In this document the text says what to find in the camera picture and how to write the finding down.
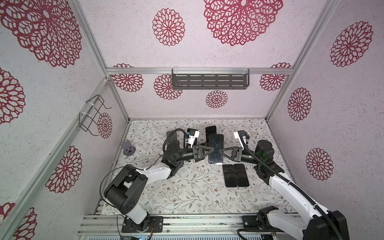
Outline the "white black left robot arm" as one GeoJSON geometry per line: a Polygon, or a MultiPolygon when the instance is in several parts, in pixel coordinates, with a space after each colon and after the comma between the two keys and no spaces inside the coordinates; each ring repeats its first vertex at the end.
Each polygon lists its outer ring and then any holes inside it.
{"type": "Polygon", "coordinates": [[[213,152],[214,148],[204,145],[180,148],[176,143],[168,144],[163,150],[162,160],[150,168],[141,170],[132,165],[122,167],[104,190],[103,197],[135,225],[146,228],[150,214],[139,204],[145,187],[173,177],[185,161],[198,162],[213,152]]]}

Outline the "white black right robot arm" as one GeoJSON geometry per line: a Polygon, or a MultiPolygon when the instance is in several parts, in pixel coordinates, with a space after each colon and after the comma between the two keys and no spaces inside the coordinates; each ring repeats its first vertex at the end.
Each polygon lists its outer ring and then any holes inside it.
{"type": "Polygon", "coordinates": [[[273,188],[295,209],[284,213],[276,206],[259,210],[256,215],[243,218],[238,232],[285,233],[296,240],[348,240],[347,219],[339,211],[331,211],[316,202],[297,186],[284,170],[275,163],[275,150],[271,142],[260,140],[254,151],[246,145],[219,150],[234,162],[254,165],[258,177],[273,188]]]}

